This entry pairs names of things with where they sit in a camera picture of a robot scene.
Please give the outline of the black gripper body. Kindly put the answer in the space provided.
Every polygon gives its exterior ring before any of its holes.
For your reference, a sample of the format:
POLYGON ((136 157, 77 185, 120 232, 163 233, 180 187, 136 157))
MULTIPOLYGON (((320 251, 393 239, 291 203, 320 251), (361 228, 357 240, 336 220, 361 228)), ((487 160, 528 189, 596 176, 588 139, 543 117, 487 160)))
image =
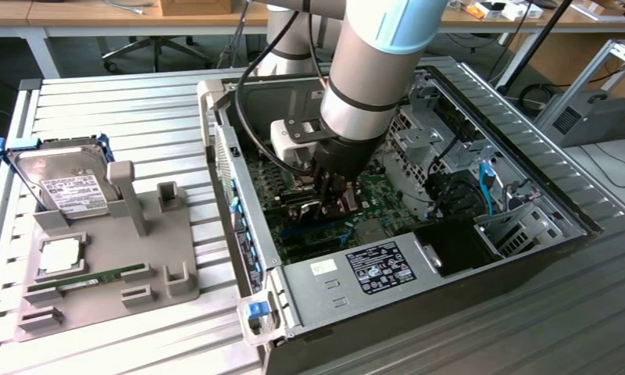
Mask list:
POLYGON ((381 144, 381 137, 352 141, 343 137, 320 140, 313 153, 316 181, 329 180, 331 186, 345 186, 364 171, 381 144))

